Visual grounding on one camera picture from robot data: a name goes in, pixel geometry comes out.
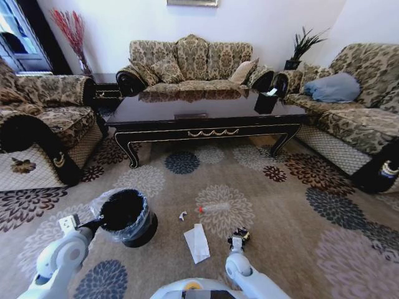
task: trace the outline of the potted plant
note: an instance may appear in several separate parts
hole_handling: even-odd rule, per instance
[[[286,61],[286,66],[284,70],[296,70],[298,65],[300,64],[300,57],[304,55],[310,47],[319,42],[322,42],[326,39],[321,39],[320,36],[324,34],[328,29],[322,31],[314,36],[310,36],[309,34],[312,32],[313,29],[306,32],[305,27],[302,26],[303,36],[301,37],[300,34],[295,33],[295,50],[294,55]]]

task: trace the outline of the floral patterned rug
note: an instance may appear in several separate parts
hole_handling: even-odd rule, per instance
[[[93,218],[90,201],[116,187],[143,192],[158,217],[145,246],[99,230],[70,298],[149,298],[188,277],[220,280],[226,238],[245,226],[246,256],[292,298],[399,298],[399,198],[355,189],[334,166],[290,141],[278,158],[270,138],[137,145],[142,166],[105,139],[74,187],[0,192],[1,298],[30,284],[41,250],[62,236],[58,219]],[[217,204],[217,211],[198,212]],[[178,216],[187,211],[185,221]],[[211,257],[195,265],[183,233],[202,223]]]

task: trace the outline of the small white object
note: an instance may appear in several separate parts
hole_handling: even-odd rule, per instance
[[[276,92],[277,92],[277,89],[273,88],[270,92],[266,92],[266,95],[271,96],[271,95],[274,95]]]
[[[194,228],[184,235],[195,264],[211,256],[202,224],[195,224]]]
[[[181,212],[181,214],[180,214],[180,216],[179,216],[179,219],[180,219],[181,221],[184,221],[184,220],[185,220],[185,215],[187,215],[187,211]]]

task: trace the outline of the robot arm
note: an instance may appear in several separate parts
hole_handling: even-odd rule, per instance
[[[77,215],[59,220],[63,238],[50,243],[37,258],[37,273],[28,290],[18,299],[67,299],[71,278],[82,268],[99,224],[78,227]]]

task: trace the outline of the dark wooden coffee table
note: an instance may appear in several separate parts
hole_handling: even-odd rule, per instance
[[[115,140],[130,158],[130,167],[136,168],[139,160],[132,144],[147,141],[281,134],[271,149],[275,157],[315,116],[248,90],[142,92],[125,98],[107,125],[116,128]]]

